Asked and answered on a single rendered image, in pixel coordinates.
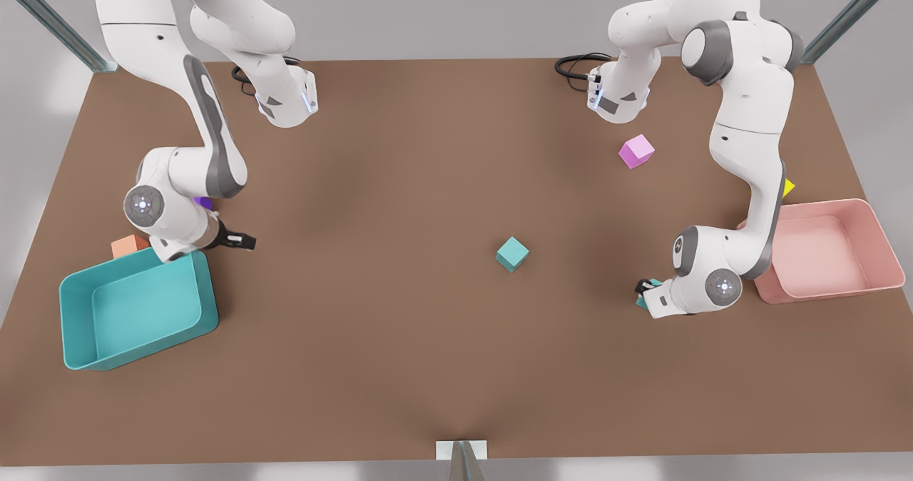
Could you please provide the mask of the orange cube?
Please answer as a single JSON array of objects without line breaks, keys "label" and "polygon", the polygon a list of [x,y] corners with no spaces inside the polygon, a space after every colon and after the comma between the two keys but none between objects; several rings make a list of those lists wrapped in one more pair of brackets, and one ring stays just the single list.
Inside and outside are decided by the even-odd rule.
[{"label": "orange cube", "polygon": [[112,257],[117,259],[132,253],[136,253],[136,251],[148,249],[150,246],[151,245],[149,241],[143,239],[143,237],[136,234],[131,234],[111,243],[111,253]]}]

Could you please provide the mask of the silver frame post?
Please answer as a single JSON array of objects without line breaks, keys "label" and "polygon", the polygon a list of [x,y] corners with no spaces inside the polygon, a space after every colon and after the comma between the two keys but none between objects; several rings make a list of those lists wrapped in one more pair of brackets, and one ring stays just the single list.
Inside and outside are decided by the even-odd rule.
[{"label": "silver frame post", "polygon": [[834,19],[805,47],[801,64],[815,64],[880,0],[849,0]]},{"label": "silver frame post", "polygon": [[46,0],[14,0],[95,74],[114,74],[118,64],[104,59]]},{"label": "silver frame post", "polygon": [[436,441],[436,459],[449,462],[448,481],[486,481],[479,464],[486,458],[487,441]]}]

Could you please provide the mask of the pink plastic tray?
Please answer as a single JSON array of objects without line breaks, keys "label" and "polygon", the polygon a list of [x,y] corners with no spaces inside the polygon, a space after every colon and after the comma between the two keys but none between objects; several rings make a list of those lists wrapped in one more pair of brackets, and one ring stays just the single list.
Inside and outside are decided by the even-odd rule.
[{"label": "pink plastic tray", "polygon": [[783,205],[772,263],[754,280],[770,305],[873,293],[904,282],[873,208],[858,198]]}]

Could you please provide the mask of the teal plastic tray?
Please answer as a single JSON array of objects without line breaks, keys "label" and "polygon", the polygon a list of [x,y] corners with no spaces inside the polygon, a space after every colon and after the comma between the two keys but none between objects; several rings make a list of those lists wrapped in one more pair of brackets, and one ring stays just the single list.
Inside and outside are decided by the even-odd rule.
[{"label": "teal plastic tray", "polygon": [[135,251],[66,276],[60,328],[69,370],[112,370],[216,329],[208,257],[193,251],[162,263]]}]

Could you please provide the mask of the pink cube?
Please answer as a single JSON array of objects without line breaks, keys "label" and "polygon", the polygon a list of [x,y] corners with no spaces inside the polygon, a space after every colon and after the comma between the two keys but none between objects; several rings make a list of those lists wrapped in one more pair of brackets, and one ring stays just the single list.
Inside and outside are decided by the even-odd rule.
[{"label": "pink cube", "polygon": [[653,153],[655,153],[655,149],[652,143],[643,134],[638,134],[622,145],[618,155],[627,168],[634,169],[648,161]]}]

